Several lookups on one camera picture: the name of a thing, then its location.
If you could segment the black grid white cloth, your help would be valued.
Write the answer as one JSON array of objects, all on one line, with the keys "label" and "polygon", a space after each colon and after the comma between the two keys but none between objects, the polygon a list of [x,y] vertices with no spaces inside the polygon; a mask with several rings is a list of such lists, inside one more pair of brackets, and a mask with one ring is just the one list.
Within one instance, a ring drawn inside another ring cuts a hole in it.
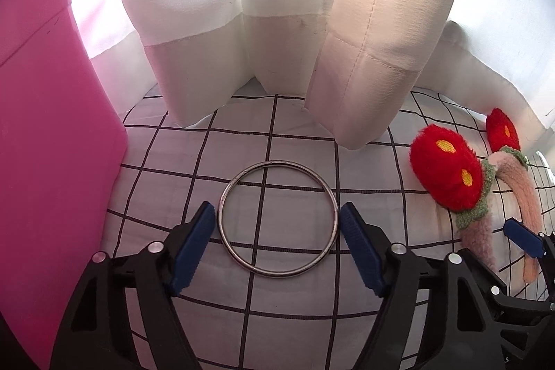
[{"label": "black grid white cloth", "polygon": [[[226,235],[244,259],[272,270],[297,268],[328,243],[328,184],[388,239],[443,258],[459,249],[452,212],[413,174],[408,154],[429,124],[460,133],[489,154],[485,117],[443,94],[414,89],[385,133],[357,151],[338,146],[298,96],[270,95],[250,82],[222,108],[182,128],[158,88],[121,115],[128,149],[108,205],[103,249],[141,251],[216,203],[248,166],[264,168],[233,189]],[[205,369],[349,369],[379,310],[348,247],[338,239],[308,272],[263,278],[237,265],[214,233],[194,278],[174,306]]]}]

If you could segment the pink strawberry plush headband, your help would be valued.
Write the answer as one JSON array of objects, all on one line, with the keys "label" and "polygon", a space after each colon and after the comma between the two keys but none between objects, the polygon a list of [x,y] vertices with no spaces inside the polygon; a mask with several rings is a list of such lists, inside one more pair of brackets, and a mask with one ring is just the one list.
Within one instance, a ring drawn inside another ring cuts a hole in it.
[{"label": "pink strawberry plush headband", "polygon": [[491,148],[485,159],[479,159],[459,133],[429,125],[411,143],[409,162],[423,188],[455,214],[462,246],[493,270],[488,197],[497,179],[513,191],[523,225],[535,234],[543,228],[540,200],[514,123],[503,110],[494,108],[486,117],[485,130]]}]

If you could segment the closed silver bangle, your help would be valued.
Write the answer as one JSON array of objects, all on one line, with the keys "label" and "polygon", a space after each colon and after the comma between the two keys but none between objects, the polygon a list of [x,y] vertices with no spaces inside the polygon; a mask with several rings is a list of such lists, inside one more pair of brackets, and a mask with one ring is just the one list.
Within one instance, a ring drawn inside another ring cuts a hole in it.
[{"label": "closed silver bangle", "polygon": [[[274,183],[273,169],[299,173],[309,185]],[[250,258],[238,252],[239,242],[230,238],[226,208],[240,187],[259,189]],[[241,268],[266,278],[291,278],[306,273],[325,260],[339,235],[339,203],[330,185],[318,172],[298,162],[268,160],[244,168],[223,189],[216,208],[216,225],[221,243]],[[296,268],[265,268],[258,252],[299,253],[311,259]]]}]

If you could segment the white curtain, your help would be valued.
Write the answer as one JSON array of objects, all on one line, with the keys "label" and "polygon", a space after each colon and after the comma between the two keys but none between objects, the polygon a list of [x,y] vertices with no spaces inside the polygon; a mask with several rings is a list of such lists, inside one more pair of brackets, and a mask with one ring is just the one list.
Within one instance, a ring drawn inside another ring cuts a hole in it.
[{"label": "white curtain", "polygon": [[251,79],[306,98],[336,141],[381,135],[413,87],[554,135],[554,0],[71,0],[118,113],[152,86],[182,126]]}]

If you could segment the pink plastic bin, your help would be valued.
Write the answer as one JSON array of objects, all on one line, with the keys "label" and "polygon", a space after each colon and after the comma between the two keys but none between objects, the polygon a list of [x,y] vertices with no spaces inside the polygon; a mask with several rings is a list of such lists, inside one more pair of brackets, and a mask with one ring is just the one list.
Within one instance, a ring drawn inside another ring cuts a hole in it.
[{"label": "pink plastic bin", "polygon": [[126,145],[71,0],[1,0],[1,312],[39,368],[99,249]]}]

